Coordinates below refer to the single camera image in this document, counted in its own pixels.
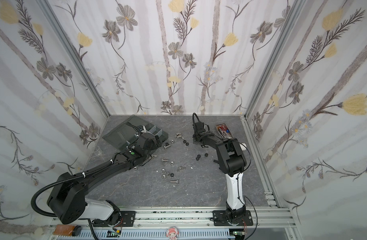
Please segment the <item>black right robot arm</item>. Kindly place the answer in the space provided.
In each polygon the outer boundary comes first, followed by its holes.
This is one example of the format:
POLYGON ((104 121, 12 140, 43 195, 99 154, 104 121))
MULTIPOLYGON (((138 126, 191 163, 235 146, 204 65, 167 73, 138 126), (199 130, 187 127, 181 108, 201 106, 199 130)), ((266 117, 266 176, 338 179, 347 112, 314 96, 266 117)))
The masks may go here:
POLYGON ((249 168, 242 145, 236 138, 217 136, 208 124, 200 120, 196 113, 192 114, 193 144, 202 148, 212 148, 217 154, 219 169, 226 176, 227 201, 226 221, 237 225, 246 216, 246 202, 243 201, 243 174, 249 168))

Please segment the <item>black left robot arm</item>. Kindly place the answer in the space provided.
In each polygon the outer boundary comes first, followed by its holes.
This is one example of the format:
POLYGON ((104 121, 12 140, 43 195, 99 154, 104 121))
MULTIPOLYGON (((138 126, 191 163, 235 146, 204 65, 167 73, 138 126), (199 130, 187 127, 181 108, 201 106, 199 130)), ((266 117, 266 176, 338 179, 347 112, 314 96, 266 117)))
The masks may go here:
POLYGON ((38 190, 30 201, 32 209, 42 216, 58 218, 64 225, 76 220, 108 227, 120 224, 122 214, 112 201, 90 200, 86 195, 112 177, 145 164, 168 139, 168 134, 156 127, 134 129, 135 139, 107 162, 75 175, 64 173, 56 182, 38 190))

